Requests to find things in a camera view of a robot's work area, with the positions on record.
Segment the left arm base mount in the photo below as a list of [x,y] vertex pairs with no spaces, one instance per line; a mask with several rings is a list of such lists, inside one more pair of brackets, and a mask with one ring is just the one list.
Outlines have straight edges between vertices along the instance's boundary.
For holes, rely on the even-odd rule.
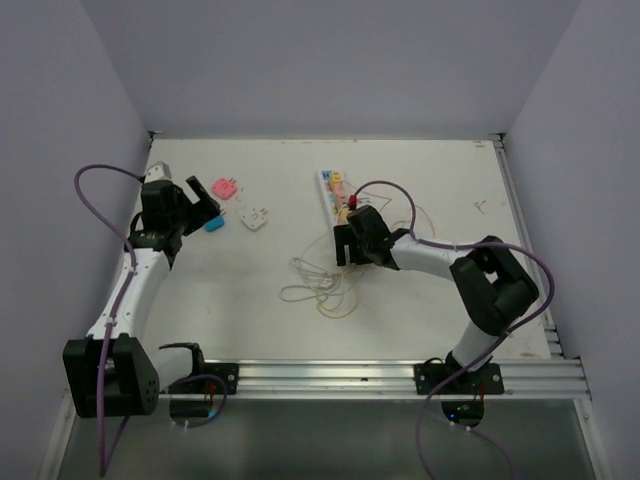
[[206,362],[200,372],[173,382],[169,394],[211,397],[235,395],[240,378],[240,366],[230,362]]

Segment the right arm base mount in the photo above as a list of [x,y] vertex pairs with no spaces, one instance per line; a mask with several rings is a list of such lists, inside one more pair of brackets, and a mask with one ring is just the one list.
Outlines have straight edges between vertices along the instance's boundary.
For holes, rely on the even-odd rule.
[[505,387],[500,366],[489,362],[476,371],[461,374],[453,362],[432,357],[413,365],[418,395],[502,395]]

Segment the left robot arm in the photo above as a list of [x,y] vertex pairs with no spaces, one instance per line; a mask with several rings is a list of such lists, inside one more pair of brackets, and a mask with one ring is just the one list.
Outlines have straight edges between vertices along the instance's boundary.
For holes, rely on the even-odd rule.
[[195,201],[166,174],[146,174],[140,183],[141,209],[128,232],[118,234],[124,242],[120,276],[85,337],[68,341],[63,350],[82,418],[149,415],[160,393],[176,386],[193,393],[212,380],[197,343],[164,344],[150,355],[141,336],[184,238],[219,217],[221,207],[194,176],[186,183]]

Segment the white power strip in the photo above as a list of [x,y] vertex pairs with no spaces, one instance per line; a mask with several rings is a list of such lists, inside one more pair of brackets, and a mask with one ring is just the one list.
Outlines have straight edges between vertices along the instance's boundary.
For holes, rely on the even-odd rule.
[[[330,185],[328,181],[329,174],[331,173],[332,170],[335,170],[335,169],[320,169],[316,172],[316,181],[319,189],[320,203],[327,220],[328,231],[330,235],[333,234],[333,227],[337,225],[336,217],[338,215],[339,210],[342,207],[347,207],[347,205],[342,205],[338,207],[334,203],[334,199],[333,199],[334,195],[332,194],[332,191],[331,191],[332,185]],[[346,181],[345,172],[342,170],[337,170],[337,171],[340,171],[343,174],[343,177],[344,177],[343,184],[347,189],[348,197],[350,197],[351,190],[349,188],[348,182]]]

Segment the blue plug adapter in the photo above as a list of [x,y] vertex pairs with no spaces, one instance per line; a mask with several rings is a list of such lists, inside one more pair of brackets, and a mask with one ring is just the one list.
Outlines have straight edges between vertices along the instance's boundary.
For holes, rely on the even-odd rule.
[[204,225],[203,225],[203,229],[205,232],[207,233],[213,233],[221,228],[223,228],[226,224],[225,218],[220,215],[217,216],[215,218],[213,218],[212,220],[207,221]]

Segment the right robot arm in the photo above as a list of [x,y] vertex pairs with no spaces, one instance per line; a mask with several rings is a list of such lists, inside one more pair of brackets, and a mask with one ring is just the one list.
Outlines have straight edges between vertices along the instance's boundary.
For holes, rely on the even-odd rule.
[[374,264],[450,280],[469,316],[460,340],[447,354],[445,379],[451,389],[468,392],[481,380],[489,349],[539,298],[527,271],[497,237],[479,247],[414,239],[406,228],[390,230],[379,211],[365,205],[333,227],[336,264]]

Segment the pink plug adapter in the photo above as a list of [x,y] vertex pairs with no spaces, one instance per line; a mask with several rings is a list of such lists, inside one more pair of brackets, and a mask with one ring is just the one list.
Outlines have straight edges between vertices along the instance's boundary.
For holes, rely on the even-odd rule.
[[229,200],[238,192],[236,180],[220,177],[211,185],[211,193],[221,200]]

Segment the white plug adapter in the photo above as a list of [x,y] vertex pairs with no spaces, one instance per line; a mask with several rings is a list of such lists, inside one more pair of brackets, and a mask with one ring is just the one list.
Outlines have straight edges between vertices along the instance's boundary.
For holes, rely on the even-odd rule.
[[238,209],[241,223],[251,232],[257,232],[268,222],[268,210],[251,205],[243,205]]

